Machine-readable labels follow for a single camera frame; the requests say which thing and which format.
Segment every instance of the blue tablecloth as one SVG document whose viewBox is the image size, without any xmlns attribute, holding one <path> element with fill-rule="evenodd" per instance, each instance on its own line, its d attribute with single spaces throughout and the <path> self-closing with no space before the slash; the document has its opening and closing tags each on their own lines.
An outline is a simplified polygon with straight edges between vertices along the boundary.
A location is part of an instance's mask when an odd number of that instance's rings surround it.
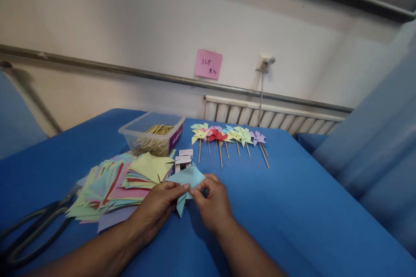
<svg viewBox="0 0 416 277">
<path fill-rule="evenodd" d="M 91 167 L 128 150 L 118 129 L 141 111 L 110 110 L 0 162 L 0 228 L 34 209 L 61 199 Z M 177 149 L 191 146 L 187 119 Z M 212 125 L 224 125 L 210 122 Z M 290 276 L 415 276 L 416 261 L 287 132 L 261 129 L 267 136 L 270 169 L 259 148 L 223 153 L 202 145 L 202 173 L 215 173 L 226 185 L 233 214 Z M 97 234 L 96 224 L 71 222 L 28 272 L 49 263 Z M 215 238 L 189 200 L 182 219 L 172 214 L 155 240 L 123 276 L 217 276 L 229 274 Z"/>
</svg>

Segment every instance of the human hand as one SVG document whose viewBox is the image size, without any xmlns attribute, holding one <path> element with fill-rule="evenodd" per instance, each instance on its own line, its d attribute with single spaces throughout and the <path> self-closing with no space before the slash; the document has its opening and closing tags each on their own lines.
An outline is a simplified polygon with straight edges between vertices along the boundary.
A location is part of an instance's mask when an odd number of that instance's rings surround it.
<svg viewBox="0 0 416 277">
<path fill-rule="evenodd" d="M 214 174 L 204 175 L 206 178 L 189 192 L 199 208 L 205 226 L 216 235 L 223 226 L 234 219 L 225 186 Z M 204 188 L 209 189 L 207 198 L 204 198 L 201 193 Z"/>
<path fill-rule="evenodd" d="M 144 244 L 150 243 L 175 209 L 176 199 L 189 190 L 189 184 L 169 181 L 156 185 L 127 220 L 137 228 Z"/>
</svg>

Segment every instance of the label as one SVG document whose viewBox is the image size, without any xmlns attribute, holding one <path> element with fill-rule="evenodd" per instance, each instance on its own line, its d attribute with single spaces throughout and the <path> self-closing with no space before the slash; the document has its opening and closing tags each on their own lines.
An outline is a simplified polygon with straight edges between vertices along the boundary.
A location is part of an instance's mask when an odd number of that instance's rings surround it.
<svg viewBox="0 0 416 277">
<path fill-rule="evenodd" d="M 196 52 L 195 75 L 218 80 L 222 64 L 222 54 L 203 49 Z"/>
<path fill-rule="evenodd" d="M 183 131 L 183 124 L 181 124 L 181 126 L 179 127 L 179 129 L 177 129 L 176 132 L 175 132 L 175 134 L 172 135 L 172 137 L 169 139 L 169 153 L 172 152 L 172 150 L 175 147 L 176 143 L 181 138 L 182 131 Z"/>
<path fill-rule="evenodd" d="M 194 150 L 193 149 L 181 149 L 179 151 L 179 156 L 191 156 L 193 158 Z"/>
<path fill-rule="evenodd" d="M 182 163 L 187 163 L 187 162 L 191 162 L 191 156 L 189 155 L 175 157 L 175 164 L 182 164 Z"/>
</svg>

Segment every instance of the small box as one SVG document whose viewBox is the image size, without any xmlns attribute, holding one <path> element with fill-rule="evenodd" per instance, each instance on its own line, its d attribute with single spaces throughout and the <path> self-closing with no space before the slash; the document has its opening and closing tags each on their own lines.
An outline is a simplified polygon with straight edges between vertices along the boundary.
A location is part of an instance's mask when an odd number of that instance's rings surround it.
<svg viewBox="0 0 416 277">
<path fill-rule="evenodd" d="M 174 114 L 148 112 L 122 126 L 118 132 L 124 135 L 130 150 L 135 155 L 149 151 L 153 156 L 168 157 L 182 136 L 185 119 Z M 166 135 L 146 133 L 154 125 L 173 128 Z"/>
<path fill-rule="evenodd" d="M 175 157 L 175 164 L 182 164 L 182 163 L 188 163 L 188 162 L 191 162 L 191 157 L 189 155 Z"/>
<path fill-rule="evenodd" d="M 194 150 L 193 149 L 181 149 L 179 151 L 179 156 L 190 156 L 191 159 L 194 158 Z"/>
<path fill-rule="evenodd" d="M 175 164 L 175 173 L 178 173 L 179 171 L 189 167 L 191 164 L 187 163 L 187 164 Z"/>
</svg>

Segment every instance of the plastic container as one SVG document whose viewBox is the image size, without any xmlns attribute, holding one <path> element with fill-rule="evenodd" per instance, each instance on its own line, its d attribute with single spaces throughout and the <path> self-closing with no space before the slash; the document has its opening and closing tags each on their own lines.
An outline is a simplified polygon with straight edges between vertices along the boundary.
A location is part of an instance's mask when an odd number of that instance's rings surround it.
<svg viewBox="0 0 416 277">
<path fill-rule="evenodd" d="M 148 112 L 122 126 L 118 132 L 123 134 L 135 155 L 150 152 L 154 156 L 167 157 L 182 136 L 185 117 Z M 146 133 L 154 125 L 173 126 L 166 135 Z"/>
</svg>

